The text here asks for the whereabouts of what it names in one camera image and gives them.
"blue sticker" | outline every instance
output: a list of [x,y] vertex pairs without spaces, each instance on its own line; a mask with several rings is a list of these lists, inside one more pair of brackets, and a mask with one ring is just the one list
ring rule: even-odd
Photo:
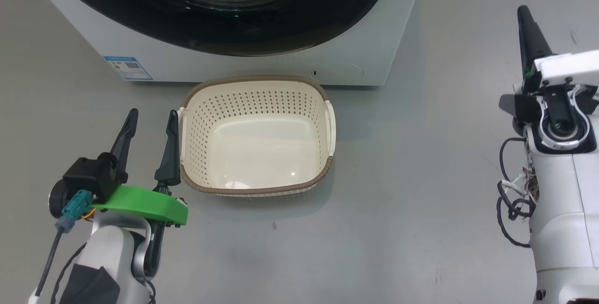
[[153,80],[135,57],[105,56],[104,59],[123,80]]

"laundry basket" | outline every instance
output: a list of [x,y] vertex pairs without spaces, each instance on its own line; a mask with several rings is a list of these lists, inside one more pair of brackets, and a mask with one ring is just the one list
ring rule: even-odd
[[308,191],[329,171],[335,114],[316,83],[259,76],[200,84],[179,109],[181,176],[237,197]]

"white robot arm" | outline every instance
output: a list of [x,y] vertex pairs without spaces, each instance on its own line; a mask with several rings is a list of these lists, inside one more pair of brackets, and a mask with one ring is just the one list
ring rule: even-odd
[[122,185],[128,180],[126,163],[137,116],[136,109],[129,112],[110,153],[98,159],[77,159],[52,188],[48,206],[58,219],[58,233],[29,304],[38,302],[60,236],[82,218],[93,219],[92,234],[62,268],[51,304],[56,303],[66,268],[79,254],[60,304],[156,304],[151,280],[160,265],[165,227],[186,224],[188,207],[183,199],[171,197],[169,190],[181,182],[175,110],[169,115],[167,146],[154,175],[156,187]]
[[[599,104],[599,50],[552,55],[526,6],[518,8],[518,22],[524,82],[515,95],[501,97],[500,108],[523,136],[512,140],[524,142],[528,168],[523,188],[503,170],[498,220],[512,243],[533,249],[535,304],[599,304],[599,116],[592,115]],[[522,199],[508,200],[510,188]],[[530,217],[529,244],[505,231],[502,203],[509,219]]]

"washing machine door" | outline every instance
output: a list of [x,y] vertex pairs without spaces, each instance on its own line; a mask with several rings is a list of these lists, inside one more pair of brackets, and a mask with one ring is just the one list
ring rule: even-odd
[[81,0],[147,36],[191,50],[264,56],[340,35],[377,0]]

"green mount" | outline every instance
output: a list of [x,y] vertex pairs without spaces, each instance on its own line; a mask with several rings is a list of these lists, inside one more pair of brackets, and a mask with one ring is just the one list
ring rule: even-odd
[[178,225],[187,224],[189,212],[184,203],[169,195],[128,185],[120,185],[106,203],[92,207]]

